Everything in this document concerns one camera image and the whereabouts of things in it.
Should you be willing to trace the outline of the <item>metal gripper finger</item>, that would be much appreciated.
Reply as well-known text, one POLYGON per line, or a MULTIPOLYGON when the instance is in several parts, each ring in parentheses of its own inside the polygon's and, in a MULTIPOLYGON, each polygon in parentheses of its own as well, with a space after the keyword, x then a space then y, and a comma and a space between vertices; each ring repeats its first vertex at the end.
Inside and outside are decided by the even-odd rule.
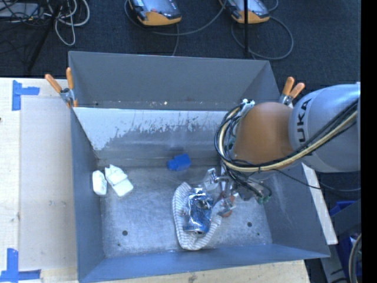
POLYGON ((217 181, 216 169, 211 168, 207 171, 203 179, 203 187, 205 189, 215 189, 218 187, 219 182, 217 181))
POLYGON ((229 217, 236 207, 234 200, 235 197, 220 199, 213 207, 213 213, 221 217, 229 217))

